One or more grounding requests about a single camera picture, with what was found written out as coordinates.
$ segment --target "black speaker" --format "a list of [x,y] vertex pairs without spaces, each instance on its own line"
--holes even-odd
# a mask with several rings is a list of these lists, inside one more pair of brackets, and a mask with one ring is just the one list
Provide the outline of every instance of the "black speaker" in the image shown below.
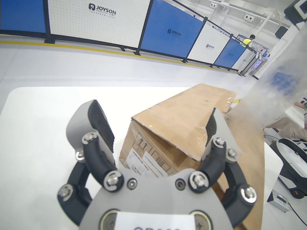
[[286,27],[281,26],[281,27],[277,30],[277,32],[275,33],[275,36],[276,36],[277,38],[281,39],[282,36],[285,35],[285,33],[287,32],[287,30],[288,30],[288,29],[287,29]]

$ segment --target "cardboard box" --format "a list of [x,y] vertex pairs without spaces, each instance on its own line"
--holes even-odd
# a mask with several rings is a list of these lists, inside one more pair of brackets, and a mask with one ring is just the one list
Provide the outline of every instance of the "cardboard box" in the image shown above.
[[150,177],[197,169],[213,108],[227,112],[234,97],[231,91],[198,84],[133,116],[119,160]]
[[[132,117],[119,160],[140,175],[162,177],[197,169],[207,142],[206,124],[214,107],[227,112],[235,94],[196,85]],[[260,230],[264,193],[263,132],[243,110],[244,101],[225,115],[239,147],[238,163],[257,192],[250,214],[236,230]],[[228,188],[225,175],[212,186],[219,198]]]

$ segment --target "white floor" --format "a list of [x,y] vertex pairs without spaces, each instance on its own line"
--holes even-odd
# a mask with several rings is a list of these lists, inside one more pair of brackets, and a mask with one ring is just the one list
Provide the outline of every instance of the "white floor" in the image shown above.
[[[252,77],[215,70],[144,60],[93,51],[0,45],[0,112],[8,94],[28,86],[164,86],[191,87],[206,83],[242,98],[257,81]],[[307,222],[307,199],[296,200],[279,184]],[[307,229],[293,212],[283,213],[266,204],[262,229]]]

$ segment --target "yellow floor line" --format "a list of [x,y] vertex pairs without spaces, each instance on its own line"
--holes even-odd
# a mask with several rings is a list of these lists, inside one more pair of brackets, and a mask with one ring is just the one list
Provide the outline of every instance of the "yellow floor line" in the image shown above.
[[240,98],[240,99],[235,99],[235,100],[232,101],[232,103],[239,103],[240,100],[242,100],[242,98]]
[[[95,51],[95,52],[104,52],[104,53],[111,53],[111,54],[131,56],[131,57],[135,57],[135,58],[147,58],[147,59],[152,59],[152,60],[159,60],[159,61],[165,61],[165,62],[170,62],[170,63],[176,63],[176,64],[180,64],[180,65],[186,65],[186,66],[199,67],[199,68],[212,69],[212,70],[219,71],[218,68],[210,68],[210,67],[205,67],[205,66],[202,66],[202,65],[196,65],[196,64],[191,64],[191,63],[185,63],[184,64],[184,63],[182,63],[180,61],[175,61],[175,60],[162,59],[162,58],[154,58],[154,57],[149,57],[149,56],[138,56],[138,55],[130,54],[130,53],[117,52],[117,51],[109,51],[109,50],[101,50],[101,49],[97,49],[97,48],[82,47],[82,46],[47,44],[47,43],[37,43],[37,42],[23,42],[23,41],[5,41],[5,40],[0,40],[0,44],[50,46],[50,47],[61,47],[61,48],[79,49],[79,50],[87,50],[87,51]],[[227,73],[236,74],[236,72],[232,72],[232,71],[227,71]]]

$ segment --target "yellow safety vest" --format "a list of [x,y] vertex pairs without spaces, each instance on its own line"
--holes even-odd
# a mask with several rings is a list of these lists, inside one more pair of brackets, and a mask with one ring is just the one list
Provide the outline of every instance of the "yellow safety vest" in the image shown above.
[[244,39],[243,40],[243,43],[241,43],[241,45],[243,46],[243,47],[246,47],[249,43],[251,42],[251,40],[250,39]]

